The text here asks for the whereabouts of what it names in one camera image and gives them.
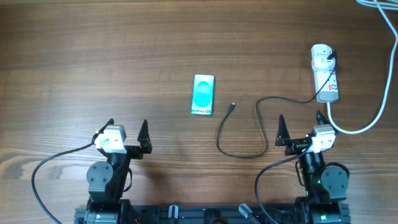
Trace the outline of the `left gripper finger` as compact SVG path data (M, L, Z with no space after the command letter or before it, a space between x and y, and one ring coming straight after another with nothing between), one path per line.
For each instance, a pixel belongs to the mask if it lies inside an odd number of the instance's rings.
M140 143L141 146L150 146L151 145L150 137L149 137L148 122L146 119L142 123L141 129L137 136L137 141Z
M100 135L104 133L104 130L109 126L109 125L113 125L114 124L114 119L111 118L101 129L97 130L95 132L95 134L93 135L92 139L91 139L91 143L94 144L96 138Z

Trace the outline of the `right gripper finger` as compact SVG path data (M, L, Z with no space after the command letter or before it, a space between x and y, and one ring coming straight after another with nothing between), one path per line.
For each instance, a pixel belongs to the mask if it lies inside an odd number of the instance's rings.
M290 135L285 123L284 116L281 114L279 116L279 127L277 131L277 136L275 139L276 146L286 146L290 144Z
M325 118L321 111L317 111L317 122L318 125L329 124L329 121Z

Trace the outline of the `teal Galaxy smartphone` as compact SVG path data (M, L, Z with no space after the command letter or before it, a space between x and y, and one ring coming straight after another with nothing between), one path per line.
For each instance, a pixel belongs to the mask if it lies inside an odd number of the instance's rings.
M203 116L211 116L213 114L214 89L214 75L194 75L191 114Z

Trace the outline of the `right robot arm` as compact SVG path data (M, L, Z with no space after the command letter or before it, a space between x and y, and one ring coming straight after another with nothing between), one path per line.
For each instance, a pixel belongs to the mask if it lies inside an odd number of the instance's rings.
M349 221L346 200L349 170L338 162L326 163L323 152L334 147L338 132L323 114L304 138L292 139L283 115L279 116L276 146L285 147L286 156L295 156L295 169L306 196L292 205L292 223L344 223Z

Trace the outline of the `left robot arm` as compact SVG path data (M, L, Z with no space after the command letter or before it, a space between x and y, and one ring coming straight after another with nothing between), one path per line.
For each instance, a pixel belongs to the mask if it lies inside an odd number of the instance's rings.
M125 186L132 177L129 167L133 159L141 160L144 154L152 152L148 122L144 120L137 141L139 146L127 146L124 126L110 119L91 140L106 160L94 163L86 173L89 183L89 199L85 208L75 210L75 223L140 223L139 214L130 200L123 199L123 193L131 186Z

